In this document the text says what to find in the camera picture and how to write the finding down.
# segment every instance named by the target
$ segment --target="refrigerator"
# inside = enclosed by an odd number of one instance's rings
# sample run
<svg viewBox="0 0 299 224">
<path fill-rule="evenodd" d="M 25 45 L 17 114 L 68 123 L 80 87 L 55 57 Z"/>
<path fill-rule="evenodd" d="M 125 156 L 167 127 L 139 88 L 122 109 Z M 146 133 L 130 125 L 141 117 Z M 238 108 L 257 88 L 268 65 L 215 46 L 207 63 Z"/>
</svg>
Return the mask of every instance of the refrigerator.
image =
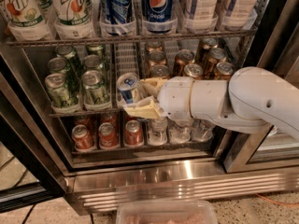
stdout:
<svg viewBox="0 0 299 224">
<path fill-rule="evenodd" d="M 130 36 L 18 41 L 7 31 L 9 18 L 0 1 L 0 141 L 36 178 L 1 190 L 0 211 L 64 197 L 79 215 L 88 215 L 134 201 L 210 200 L 298 189 L 298 141 L 271 125 L 255 134 L 216 126 L 211 140 L 182 144 L 171 143 L 168 133 L 166 144 L 151 146 L 149 123 L 143 120 L 144 145 L 126 147 L 126 112 L 116 87 L 128 72 L 145 77 L 146 42 L 162 41 L 172 64 L 180 50 L 196 52 L 206 37 L 218 38 L 237 68 L 258 66 L 298 87 L 298 3 L 258 0 L 254 24 L 239 31 L 144 35 L 137 25 Z M 61 45 L 75 47 L 82 60 L 88 44 L 106 45 L 112 105 L 101 111 L 56 113 L 44 83 L 48 62 Z M 120 147 L 78 152 L 71 136 L 74 117 L 91 115 L 97 131 L 107 111 L 118 114 Z"/>
</svg>

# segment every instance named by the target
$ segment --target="speckled floor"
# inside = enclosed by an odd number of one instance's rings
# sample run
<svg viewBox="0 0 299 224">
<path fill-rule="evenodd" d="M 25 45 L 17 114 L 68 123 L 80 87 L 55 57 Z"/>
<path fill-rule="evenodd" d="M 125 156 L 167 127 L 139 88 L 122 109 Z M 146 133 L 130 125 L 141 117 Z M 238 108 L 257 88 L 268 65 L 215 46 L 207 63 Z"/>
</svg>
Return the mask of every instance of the speckled floor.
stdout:
<svg viewBox="0 0 299 224">
<path fill-rule="evenodd" d="M 299 192 L 269 193 L 264 196 L 282 203 L 299 203 Z M 299 224 L 299 206 L 288 207 L 269 203 L 257 196 L 210 201 L 219 224 Z M 114 224 L 116 213 L 80 217 L 63 199 L 0 214 L 6 224 Z"/>
</svg>

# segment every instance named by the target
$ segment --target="orange cable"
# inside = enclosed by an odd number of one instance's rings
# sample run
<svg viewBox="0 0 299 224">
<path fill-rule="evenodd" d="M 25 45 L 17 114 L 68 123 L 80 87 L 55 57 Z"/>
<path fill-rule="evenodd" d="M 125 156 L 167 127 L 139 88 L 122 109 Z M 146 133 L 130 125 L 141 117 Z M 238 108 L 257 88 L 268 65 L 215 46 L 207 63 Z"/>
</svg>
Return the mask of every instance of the orange cable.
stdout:
<svg viewBox="0 0 299 224">
<path fill-rule="evenodd" d="M 258 197 L 270 202 L 270 203 L 274 203 L 274 204 L 277 204 L 277 205 L 284 205 L 284 206 L 288 206 L 288 207 L 297 207 L 299 206 L 299 203 L 281 203 L 281 202 L 278 202 L 278 201 L 274 201 L 274 200 L 271 200 L 269 198 L 266 198 L 264 196 L 262 196 L 261 194 L 255 194 L 257 195 Z"/>
</svg>

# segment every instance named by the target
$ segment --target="pepsi logo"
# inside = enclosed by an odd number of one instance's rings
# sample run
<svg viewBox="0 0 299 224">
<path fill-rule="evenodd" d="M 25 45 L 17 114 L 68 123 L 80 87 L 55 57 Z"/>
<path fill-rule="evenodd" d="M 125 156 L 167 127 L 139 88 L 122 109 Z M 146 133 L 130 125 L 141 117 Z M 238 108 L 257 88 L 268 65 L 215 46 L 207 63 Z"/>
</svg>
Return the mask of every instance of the pepsi logo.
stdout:
<svg viewBox="0 0 299 224">
<path fill-rule="evenodd" d="M 149 0 L 149 6 L 157 13 L 163 12 L 167 7 L 167 0 Z"/>
</svg>

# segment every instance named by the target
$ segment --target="white robotic arm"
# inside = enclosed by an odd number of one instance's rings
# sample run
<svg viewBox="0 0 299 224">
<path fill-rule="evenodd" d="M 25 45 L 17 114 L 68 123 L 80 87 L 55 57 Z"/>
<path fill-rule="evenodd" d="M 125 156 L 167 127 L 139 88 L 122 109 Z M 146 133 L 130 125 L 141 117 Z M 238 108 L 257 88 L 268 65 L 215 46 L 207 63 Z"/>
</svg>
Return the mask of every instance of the white robotic arm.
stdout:
<svg viewBox="0 0 299 224">
<path fill-rule="evenodd" d="M 158 101 L 163 116 L 172 120 L 206 119 L 242 133 L 259 133 L 273 124 L 299 140 L 299 90 L 261 68 L 240 69 L 229 82 L 174 77 L 161 88 Z"/>
</svg>

